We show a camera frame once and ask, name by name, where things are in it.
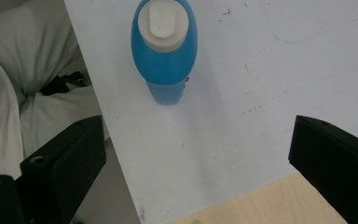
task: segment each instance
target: blue bottle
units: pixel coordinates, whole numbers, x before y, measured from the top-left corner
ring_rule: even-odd
[[[156,102],[180,101],[197,46],[197,24],[186,0],[140,3],[132,22],[132,56]]]

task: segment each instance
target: white table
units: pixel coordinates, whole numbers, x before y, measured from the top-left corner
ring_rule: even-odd
[[[358,136],[358,0],[190,0],[199,54],[173,106],[131,56],[139,2],[65,0],[142,223],[292,174],[297,114]]]

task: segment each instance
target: wooden surface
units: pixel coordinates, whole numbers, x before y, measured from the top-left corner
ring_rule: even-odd
[[[301,175],[290,175],[171,224],[344,224],[345,220]]]

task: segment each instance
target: white cloth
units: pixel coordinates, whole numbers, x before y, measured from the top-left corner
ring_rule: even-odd
[[[35,0],[0,13],[0,174],[80,119],[100,115],[92,87],[38,93],[80,57],[62,0]]]

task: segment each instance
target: bottle lid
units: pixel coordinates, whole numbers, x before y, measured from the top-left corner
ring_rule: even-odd
[[[149,48],[166,53],[178,49],[185,41],[188,16],[174,0],[151,0],[141,9],[138,26]]]

